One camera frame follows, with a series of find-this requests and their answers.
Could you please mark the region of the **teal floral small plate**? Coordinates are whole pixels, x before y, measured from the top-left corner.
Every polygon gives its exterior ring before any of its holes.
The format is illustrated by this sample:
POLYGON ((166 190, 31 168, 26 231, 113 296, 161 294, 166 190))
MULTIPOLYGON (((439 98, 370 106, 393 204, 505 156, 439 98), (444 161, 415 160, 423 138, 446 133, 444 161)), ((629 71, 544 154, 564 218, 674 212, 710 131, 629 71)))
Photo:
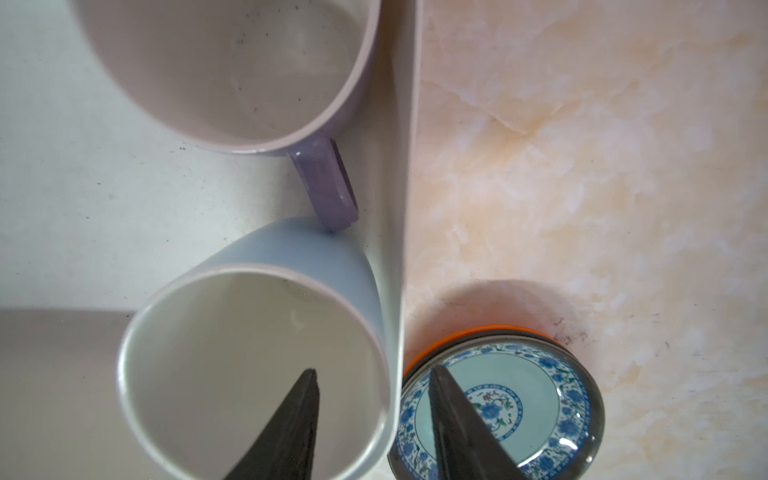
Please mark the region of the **teal floral small plate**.
POLYGON ((388 455, 397 479, 435 479, 429 372, 444 365, 494 438, 530 479, 578 479, 604 432, 599 388, 565 347, 535 330, 491 324, 451 334, 406 368, 388 455))

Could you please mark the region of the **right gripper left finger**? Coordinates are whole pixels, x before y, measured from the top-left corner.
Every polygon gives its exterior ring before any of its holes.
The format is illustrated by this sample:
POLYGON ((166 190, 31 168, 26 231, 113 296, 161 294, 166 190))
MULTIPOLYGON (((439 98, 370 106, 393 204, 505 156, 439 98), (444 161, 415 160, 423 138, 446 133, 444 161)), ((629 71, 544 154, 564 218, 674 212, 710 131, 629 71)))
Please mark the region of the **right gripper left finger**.
POLYGON ((305 369, 225 479, 310 479, 319 403, 317 372, 305 369))

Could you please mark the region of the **purple ceramic mug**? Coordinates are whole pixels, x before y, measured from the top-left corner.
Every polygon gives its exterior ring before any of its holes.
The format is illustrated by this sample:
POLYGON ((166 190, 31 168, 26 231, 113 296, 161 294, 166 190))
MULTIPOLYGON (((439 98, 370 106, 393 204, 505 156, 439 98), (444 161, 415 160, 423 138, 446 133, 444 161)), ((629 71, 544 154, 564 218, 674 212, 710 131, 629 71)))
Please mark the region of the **purple ceramic mug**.
POLYGON ((201 147, 291 159, 325 228, 359 217, 335 143, 368 82, 378 1, 75 1, 101 64, 201 147))

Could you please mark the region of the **light blue ceramic mug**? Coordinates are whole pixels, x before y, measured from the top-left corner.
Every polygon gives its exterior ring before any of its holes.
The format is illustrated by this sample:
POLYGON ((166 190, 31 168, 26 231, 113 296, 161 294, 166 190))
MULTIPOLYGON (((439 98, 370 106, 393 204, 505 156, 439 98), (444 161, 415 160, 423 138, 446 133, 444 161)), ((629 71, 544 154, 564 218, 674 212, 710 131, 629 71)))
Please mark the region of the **light blue ceramic mug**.
POLYGON ((221 479, 300 374, 319 384, 312 474, 358 479, 396 430, 394 354, 370 262, 311 218, 278 221, 155 294, 117 361, 126 422, 176 479, 221 479))

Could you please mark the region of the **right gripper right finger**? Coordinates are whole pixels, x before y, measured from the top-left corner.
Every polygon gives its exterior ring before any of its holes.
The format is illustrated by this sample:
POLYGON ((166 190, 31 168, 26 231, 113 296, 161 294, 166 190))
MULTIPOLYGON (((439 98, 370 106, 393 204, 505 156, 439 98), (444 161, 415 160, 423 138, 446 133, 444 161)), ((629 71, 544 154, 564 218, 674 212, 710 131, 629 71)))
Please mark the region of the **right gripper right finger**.
POLYGON ((430 371, 429 399, 441 479, 526 478, 443 365, 430 371))

